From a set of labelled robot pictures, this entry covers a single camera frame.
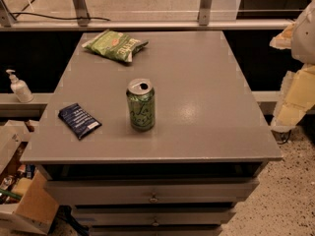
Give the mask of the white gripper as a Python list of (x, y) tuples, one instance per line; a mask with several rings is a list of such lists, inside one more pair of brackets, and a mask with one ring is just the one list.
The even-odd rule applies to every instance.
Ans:
[(295, 23), (274, 36), (270, 46), (291, 49), (294, 59), (305, 63), (296, 73), (283, 77), (280, 98), (276, 104), (271, 129), (278, 133), (292, 130), (315, 106), (315, 0), (299, 15)]

